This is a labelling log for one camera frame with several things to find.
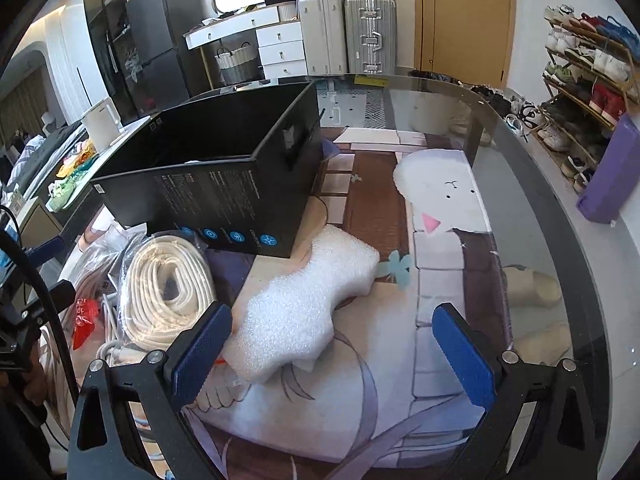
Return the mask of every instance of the anime illustration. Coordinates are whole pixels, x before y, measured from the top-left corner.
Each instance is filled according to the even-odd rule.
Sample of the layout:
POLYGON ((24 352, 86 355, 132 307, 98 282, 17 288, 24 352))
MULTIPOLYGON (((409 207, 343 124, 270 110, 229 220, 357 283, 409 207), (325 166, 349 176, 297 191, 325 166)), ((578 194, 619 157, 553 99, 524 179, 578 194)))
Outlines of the anime illustration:
POLYGON ((452 303, 494 346, 511 342, 482 197, 445 137, 322 130, 340 153, 322 165, 292 256, 236 267, 234 322, 270 280, 306 265, 326 224, 380 254, 371 292, 336 308, 312 371, 287 364, 249 385, 216 364, 189 418, 228 480, 437 478, 483 410, 433 337, 434 308, 452 303))

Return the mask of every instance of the white drawer cabinet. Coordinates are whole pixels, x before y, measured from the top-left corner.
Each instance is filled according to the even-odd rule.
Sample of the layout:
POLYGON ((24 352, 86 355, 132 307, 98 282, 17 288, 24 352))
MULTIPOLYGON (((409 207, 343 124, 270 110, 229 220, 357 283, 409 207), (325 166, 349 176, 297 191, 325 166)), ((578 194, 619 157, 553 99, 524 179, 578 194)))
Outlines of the white drawer cabinet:
POLYGON ((259 28, 258 46, 269 46, 291 41, 302 41, 302 27, 300 22, 280 23, 271 27, 259 28))
POLYGON ((273 65, 264 65, 264 78, 276 79, 279 77, 292 77, 295 75, 306 75, 306 61, 288 61, 273 65))
POLYGON ((263 9, 252 10, 251 12, 243 12, 237 16, 231 16, 220 22, 212 23, 207 27, 185 35, 185 39, 189 48, 196 48, 197 46, 219 40, 220 38, 236 34, 237 32, 263 27, 264 25, 271 25, 279 21, 278 7, 265 7, 263 9))
POLYGON ((305 47, 302 45, 302 41, 262 46, 259 51, 263 66, 305 59, 305 47))

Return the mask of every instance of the storage box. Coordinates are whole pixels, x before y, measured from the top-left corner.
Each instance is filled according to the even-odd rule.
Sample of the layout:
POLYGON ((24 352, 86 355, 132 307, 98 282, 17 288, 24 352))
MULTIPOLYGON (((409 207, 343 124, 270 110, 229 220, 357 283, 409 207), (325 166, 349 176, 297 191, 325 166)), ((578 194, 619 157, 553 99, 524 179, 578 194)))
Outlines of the storage box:
POLYGON ((313 83, 165 110, 91 181, 122 225, 196 231, 210 247, 290 256, 322 159, 313 83))

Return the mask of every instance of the white kettle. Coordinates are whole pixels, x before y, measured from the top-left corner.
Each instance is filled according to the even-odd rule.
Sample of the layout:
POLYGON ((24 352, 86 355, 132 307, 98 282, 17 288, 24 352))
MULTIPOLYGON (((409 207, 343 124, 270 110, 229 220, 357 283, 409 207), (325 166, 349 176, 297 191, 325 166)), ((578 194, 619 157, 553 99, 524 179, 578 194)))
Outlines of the white kettle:
POLYGON ((120 136, 120 115, 110 97, 89 108, 82 116, 82 124, 98 153, 104 152, 120 136))

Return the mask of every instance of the silver suitcase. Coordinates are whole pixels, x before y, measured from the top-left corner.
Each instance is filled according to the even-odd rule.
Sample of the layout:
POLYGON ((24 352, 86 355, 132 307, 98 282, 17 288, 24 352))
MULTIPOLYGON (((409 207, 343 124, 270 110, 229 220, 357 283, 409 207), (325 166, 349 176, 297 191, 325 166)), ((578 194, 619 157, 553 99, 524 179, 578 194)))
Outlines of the silver suitcase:
POLYGON ((349 71, 395 75, 398 65, 398 16, 395 0, 346 0, 349 71))
POLYGON ((300 0, 300 25, 308 74, 345 74, 344 0, 300 0))

